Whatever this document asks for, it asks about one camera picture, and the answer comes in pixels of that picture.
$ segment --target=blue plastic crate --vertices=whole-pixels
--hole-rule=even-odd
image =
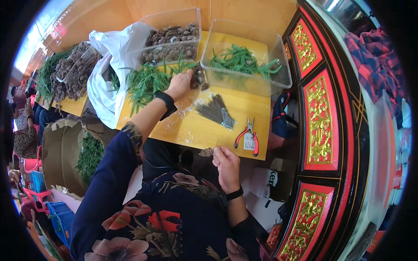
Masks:
[[[43,179],[43,173],[39,171],[31,172],[31,190],[36,193],[41,193],[46,190],[45,180]]]
[[[49,215],[56,235],[68,248],[71,243],[71,225],[74,213],[64,202],[48,202]]]

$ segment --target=wall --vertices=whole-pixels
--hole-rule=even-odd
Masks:
[[[209,30],[213,19],[222,18],[283,34],[296,5],[296,0],[74,0],[43,44],[49,52],[59,52],[87,40],[92,30],[122,30],[146,15],[191,7],[201,9],[203,30]],[[25,74],[40,68],[44,61],[38,51]]]

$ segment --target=clear plastic container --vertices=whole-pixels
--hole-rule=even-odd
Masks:
[[[272,69],[279,66],[282,68],[277,73],[270,74],[271,79],[265,79],[258,74],[251,75],[211,67],[210,61],[214,56],[213,53],[219,57],[226,53],[232,44],[248,48],[254,54],[259,66],[278,58],[278,63],[274,64]],[[200,63],[205,69],[209,84],[213,86],[264,97],[269,97],[283,88],[288,89],[292,86],[289,63],[281,36],[250,25],[223,19],[213,20]]]
[[[156,31],[176,25],[184,28],[190,23],[194,23],[197,27],[193,40],[178,41],[179,39],[171,37],[168,43],[145,47],[139,57],[141,64],[153,62],[160,66],[163,64],[163,57],[166,59],[166,64],[177,63],[181,51],[183,51],[183,59],[186,62],[196,61],[199,42],[202,39],[199,8],[179,9],[147,15],[141,18],[140,22],[153,27]]]

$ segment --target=price tag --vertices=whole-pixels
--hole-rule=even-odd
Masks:
[[[250,132],[244,134],[244,149],[255,150],[255,140]]]

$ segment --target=ornate carved cabinet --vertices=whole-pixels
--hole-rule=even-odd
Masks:
[[[301,149],[287,217],[269,256],[337,260],[364,199],[369,127],[347,54],[318,13],[299,4],[283,39],[299,100]]]

